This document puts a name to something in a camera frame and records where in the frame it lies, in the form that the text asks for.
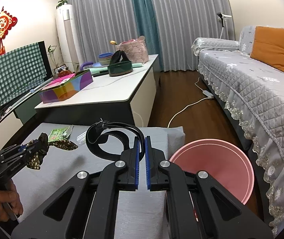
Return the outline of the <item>left hand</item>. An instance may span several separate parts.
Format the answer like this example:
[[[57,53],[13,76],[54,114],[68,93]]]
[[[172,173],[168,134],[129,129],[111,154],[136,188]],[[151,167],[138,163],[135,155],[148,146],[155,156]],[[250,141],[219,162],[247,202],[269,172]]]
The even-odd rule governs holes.
[[[16,186],[12,180],[8,182],[8,190],[0,190],[0,221],[7,222],[10,217],[6,210],[3,208],[4,203],[10,203],[11,208],[15,215],[23,214],[23,206],[20,200],[20,196],[17,192]]]

